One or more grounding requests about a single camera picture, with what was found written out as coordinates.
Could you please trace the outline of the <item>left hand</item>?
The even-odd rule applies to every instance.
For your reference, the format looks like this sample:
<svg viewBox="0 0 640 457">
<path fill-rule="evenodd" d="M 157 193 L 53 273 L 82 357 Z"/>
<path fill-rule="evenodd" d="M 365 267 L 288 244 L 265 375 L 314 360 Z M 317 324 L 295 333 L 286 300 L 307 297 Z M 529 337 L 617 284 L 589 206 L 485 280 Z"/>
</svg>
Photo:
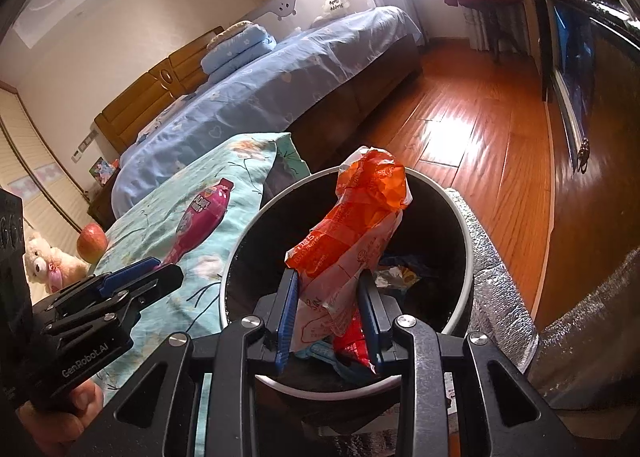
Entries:
<svg viewBox="0 0 640 457">
<path fill-rule="evenodd" d="M 103 408 L 103 391 L 91 379 L 70 392 L 73 411 L 38 411 L 27 402 L 17 411 L 23 427 L 46 456 L 65 456 L 68 448 Z"/>
</svg>

